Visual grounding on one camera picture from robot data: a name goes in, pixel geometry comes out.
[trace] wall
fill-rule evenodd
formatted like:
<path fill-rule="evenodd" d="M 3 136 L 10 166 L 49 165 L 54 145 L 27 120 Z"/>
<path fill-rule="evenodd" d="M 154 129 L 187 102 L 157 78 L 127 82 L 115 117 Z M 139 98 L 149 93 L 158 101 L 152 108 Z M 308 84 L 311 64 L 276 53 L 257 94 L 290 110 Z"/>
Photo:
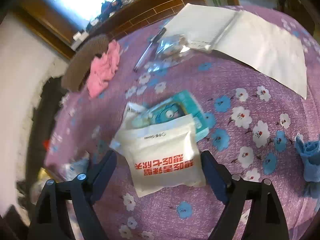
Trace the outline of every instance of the wall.
<path fill-rule="evenodd" d="M 67 63 L 13 15 L 0 25 L 0 214 L 17 205 L 16 179 L 24 176 L 32 108 L 50 75 Z"/>

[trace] silver bolt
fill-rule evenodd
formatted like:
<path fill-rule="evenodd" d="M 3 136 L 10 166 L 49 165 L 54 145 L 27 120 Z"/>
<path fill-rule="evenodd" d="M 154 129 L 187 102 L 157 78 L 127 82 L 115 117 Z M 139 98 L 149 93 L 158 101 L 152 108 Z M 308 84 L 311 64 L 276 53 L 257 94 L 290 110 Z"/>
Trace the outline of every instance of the silver bolt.
<path fill-rule="evenodd" d="M 264 184 L 267 184 L 268 186 L 271 185 L 271 180 L 270 179 L 265 179 L 263 182 L 264 182 Z"/>
<path fill-rule="evenodd" d="M 233 174 L 233 175 L 231 176 L 231 178 L 234 179 L 234 180 L 236 180 L 236 181 L 240 180 L 240 176 L 239 176 L 238 174 Z"/>
<path fill-rule="evenodd" d="M 54 183 L 54 179 L 48 179 L 47 180 L 47 185 L 50 186 Z"/>
<path fill-rule="evenodd" d="M 78 178 L 79 180 L 83 180 L 83 179 L 86 178 L 86 175 L 83 174 L 83 173 L 81 173 L 81 174 L 79 174 L 79 175 L 77 176 L 77 178 Z"/>

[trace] pink towel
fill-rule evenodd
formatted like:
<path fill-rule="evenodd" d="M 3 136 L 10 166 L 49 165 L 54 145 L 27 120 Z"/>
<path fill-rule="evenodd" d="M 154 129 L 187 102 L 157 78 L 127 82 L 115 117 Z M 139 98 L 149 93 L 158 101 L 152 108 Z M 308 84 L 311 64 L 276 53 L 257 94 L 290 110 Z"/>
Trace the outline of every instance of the pink towel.
<path fill-rule="evenodd" d="M 97 97 L 108 87 L 110 81 L 118 70 L 120 60 L 120 45 L 116 40 L 109 43 L 107 53 L 101 58 L 94 57 L 91 62 L 90 75 L 87 79 L 87 87 L 91 98 Z"/>

